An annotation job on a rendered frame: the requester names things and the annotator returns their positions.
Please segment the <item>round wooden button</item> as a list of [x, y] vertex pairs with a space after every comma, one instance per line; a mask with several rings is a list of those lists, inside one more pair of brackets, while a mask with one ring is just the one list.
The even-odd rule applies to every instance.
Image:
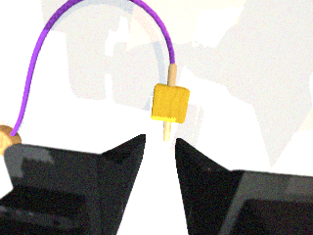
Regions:
[[3, 157], [3, 151], [8, 145], [19, 144], [22, 142], [19, 133], [12, 136], [13, 127], [7, 125], [0, 125], [0, 156]]

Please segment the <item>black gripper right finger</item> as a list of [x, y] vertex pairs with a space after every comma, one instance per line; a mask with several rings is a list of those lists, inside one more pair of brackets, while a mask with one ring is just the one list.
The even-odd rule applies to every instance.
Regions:
[[313, 203], [313, 175], [229, 169], [182, 138], [175, 164], [188, 235], [230, 235], [248, 199]]

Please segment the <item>yellow wooden block with hole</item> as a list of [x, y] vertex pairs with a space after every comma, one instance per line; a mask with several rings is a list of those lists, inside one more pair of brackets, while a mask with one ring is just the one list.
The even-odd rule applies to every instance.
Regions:
[[184, 86], [157, 83], [151, 119], [184, 123], [191, 91]]

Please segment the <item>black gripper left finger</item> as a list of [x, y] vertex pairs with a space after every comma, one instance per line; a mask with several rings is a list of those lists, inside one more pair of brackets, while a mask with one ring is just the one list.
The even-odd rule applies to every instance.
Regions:
[[87, 199], [91, 235], [117, 235], [146, 146], [140, 134], [104, 153], [19, 143], [3, 151], [12, 188], [64, 191]]

